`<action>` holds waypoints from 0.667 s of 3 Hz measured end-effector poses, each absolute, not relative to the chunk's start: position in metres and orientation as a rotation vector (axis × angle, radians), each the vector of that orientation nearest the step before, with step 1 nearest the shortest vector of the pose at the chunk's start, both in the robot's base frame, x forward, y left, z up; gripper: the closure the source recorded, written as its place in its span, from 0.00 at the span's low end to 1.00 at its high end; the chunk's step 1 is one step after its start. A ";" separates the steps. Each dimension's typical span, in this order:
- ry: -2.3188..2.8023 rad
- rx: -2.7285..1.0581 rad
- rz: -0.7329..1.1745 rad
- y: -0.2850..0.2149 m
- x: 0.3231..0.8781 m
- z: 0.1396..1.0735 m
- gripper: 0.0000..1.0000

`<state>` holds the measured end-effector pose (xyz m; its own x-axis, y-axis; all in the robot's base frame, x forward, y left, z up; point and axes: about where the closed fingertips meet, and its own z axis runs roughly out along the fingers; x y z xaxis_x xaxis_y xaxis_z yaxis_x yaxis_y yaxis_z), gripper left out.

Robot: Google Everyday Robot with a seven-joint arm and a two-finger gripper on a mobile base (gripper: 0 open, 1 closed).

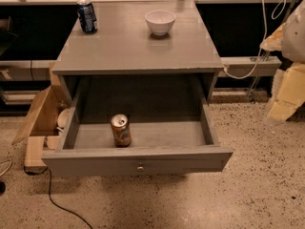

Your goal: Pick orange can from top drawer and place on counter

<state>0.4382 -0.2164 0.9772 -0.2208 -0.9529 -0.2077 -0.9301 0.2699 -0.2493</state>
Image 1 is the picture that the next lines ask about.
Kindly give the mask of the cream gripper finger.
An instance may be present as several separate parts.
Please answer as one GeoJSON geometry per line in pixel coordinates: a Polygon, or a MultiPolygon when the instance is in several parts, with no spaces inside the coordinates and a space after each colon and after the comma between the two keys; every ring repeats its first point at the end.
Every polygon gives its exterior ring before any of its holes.
{"type": "Polygon", "coordinates": [[[283,23],[270,36],[264,39],[260,44],[260,48],[267,52],[280,52],[282,50],[282,38],[285,26],[286,24],[283,23]]]}
{"type": "Polygon", "coordinates": [[[305,103],[305,64],[294,62],[275,72],[272,97],[267,104],[268,122],[284,122],[305,103]]]}

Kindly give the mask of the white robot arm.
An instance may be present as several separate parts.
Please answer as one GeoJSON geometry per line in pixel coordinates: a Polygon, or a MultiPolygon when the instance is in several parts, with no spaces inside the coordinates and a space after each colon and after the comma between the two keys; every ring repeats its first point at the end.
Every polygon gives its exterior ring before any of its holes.
{"type": "Polygon", "coordinates": [[[263,40],[260,48],[280,51],[292,61],[287,70],[275,72],[272,97],[267,104],[266,120],[273,124],[284,122],[305,103],[305,1],[263,40]]]}

